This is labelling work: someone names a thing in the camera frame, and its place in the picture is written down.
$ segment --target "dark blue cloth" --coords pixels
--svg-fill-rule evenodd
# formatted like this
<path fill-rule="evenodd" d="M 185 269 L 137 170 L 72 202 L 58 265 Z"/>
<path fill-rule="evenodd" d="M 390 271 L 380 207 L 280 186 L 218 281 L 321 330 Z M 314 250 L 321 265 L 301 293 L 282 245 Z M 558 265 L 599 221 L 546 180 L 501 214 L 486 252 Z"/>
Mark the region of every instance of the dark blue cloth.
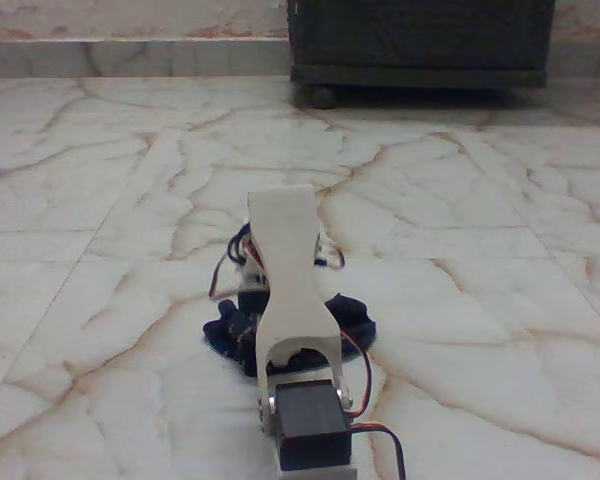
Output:
<path fill-rule="evenodd" d="M 256 329 L 251 320 L 257 311 L 263 311 L 267 298 L 262 294 L 250 297 L 252 294 L 243 294 L 240 298 L 238 309 L 231 300 L 224 300 L 218 304 L 220 319 L 204 325 L 205 338 L 211 348 L 219 354 L 238 362 L 245 375 L 256 376 Z M 373 344 L 376 337 L 376 324 L 367 315 L 367 306 L 359 300 L 336 295 L 325 303 L 334 316 L 340 329 L 344 331 L 363 350 Z M 347 340 L 342 341 L 342 354 L 345 359 L 357 355 L 358 351 Z M 302 350 L 289 360 L 285 367 L 274 367 L 271 363 L 267 366 L 267 373 L 298 372 L 327 365 L 326 359 L 313 350 Z"/>

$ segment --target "white bracket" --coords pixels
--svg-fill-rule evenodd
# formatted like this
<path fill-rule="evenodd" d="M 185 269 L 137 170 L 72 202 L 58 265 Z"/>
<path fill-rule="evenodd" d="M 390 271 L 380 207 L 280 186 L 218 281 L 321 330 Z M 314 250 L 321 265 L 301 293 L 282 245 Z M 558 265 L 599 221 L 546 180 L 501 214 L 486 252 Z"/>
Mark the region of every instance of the white bracket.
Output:
<path fill-rule="evenodd" d="M 271 292 L 256 333 L 262 422 L 265 432 L 271 434 L 269 361 L 283 366 L 300 349 L 316 350 L 329 362 L 334 387 L 347 392 L 342 378 L 340 327 L 318 293 L 313 271 L 318 238 L 313 187 L 252 192 L 249 217 L 251 239 Z"/>

